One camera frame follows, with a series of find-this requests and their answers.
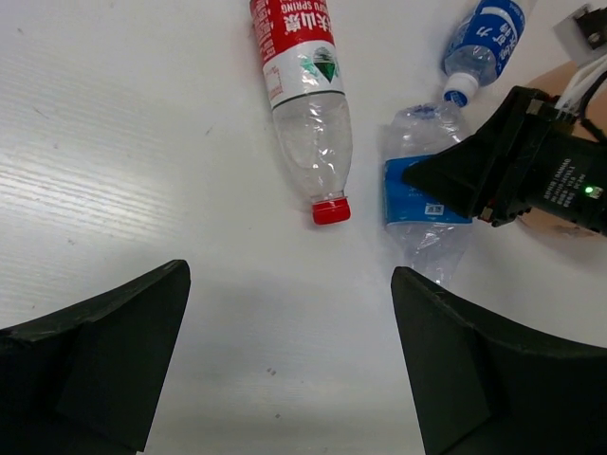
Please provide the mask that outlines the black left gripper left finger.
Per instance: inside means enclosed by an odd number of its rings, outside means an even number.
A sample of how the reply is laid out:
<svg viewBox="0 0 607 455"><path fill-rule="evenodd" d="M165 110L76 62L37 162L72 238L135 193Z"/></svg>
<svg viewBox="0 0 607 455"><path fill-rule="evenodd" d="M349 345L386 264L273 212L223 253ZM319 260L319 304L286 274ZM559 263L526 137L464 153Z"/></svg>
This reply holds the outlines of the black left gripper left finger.
<svg viewBox="0 0 607 455"><path fill-rule="evenodd" d="M2 453L142 453L190 288L188 263L173 260L2 329Z"/></svg>

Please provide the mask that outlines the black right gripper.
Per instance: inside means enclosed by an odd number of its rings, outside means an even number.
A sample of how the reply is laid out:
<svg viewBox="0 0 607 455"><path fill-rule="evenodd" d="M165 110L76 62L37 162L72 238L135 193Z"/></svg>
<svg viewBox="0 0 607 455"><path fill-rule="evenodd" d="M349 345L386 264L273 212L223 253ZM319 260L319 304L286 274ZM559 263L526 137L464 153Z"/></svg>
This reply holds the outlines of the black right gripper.
<svg viewBox="0 0 607 455"><path fill-rule="evenodd" d="M556 98L516 86L478 135L407 168L401 180L465 218L500 227L532 210L606 233L606 143L575 136Z"/></svg>

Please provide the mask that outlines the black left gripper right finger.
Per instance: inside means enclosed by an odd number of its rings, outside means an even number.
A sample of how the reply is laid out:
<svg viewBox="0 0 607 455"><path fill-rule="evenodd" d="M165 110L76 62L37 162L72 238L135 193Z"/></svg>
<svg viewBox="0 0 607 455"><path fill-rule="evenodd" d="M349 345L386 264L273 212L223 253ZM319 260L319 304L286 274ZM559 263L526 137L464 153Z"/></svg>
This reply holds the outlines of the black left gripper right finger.
<svg viewBox="0 0 607 455"><path fill-rule="evenodd" d="M602 454L606 352L462 299L408 267L395 320L429 454Z"/></svg>

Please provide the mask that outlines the blue label bottle blue cap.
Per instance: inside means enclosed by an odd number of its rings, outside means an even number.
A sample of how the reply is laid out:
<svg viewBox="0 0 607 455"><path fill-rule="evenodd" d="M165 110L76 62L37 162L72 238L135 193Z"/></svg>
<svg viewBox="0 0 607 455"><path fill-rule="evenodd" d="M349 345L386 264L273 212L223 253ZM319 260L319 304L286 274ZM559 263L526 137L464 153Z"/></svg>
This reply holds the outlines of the blue label bottle blue cap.
<svg viewBox="0 0 607 455"><path fill-rule="evenodd" d="M450 284L468 245L472 222L402 182L409 167L458 144L470 129L456 104L419 104L383 127L383 220L404 264L443 287Z"/></svg>

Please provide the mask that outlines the red label clear bottle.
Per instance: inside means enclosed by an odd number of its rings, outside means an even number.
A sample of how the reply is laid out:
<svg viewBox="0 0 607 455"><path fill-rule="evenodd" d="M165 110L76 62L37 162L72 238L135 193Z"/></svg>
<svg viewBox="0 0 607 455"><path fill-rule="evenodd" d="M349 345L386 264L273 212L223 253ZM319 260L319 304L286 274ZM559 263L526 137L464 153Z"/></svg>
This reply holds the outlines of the red label clear bottle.
<svg viewBox="0 0 607 455"><path fill-rule="evenodd" d="M347 221L352 127L328 6L255 0L249 11L290 176L315 225Z"/></svg>

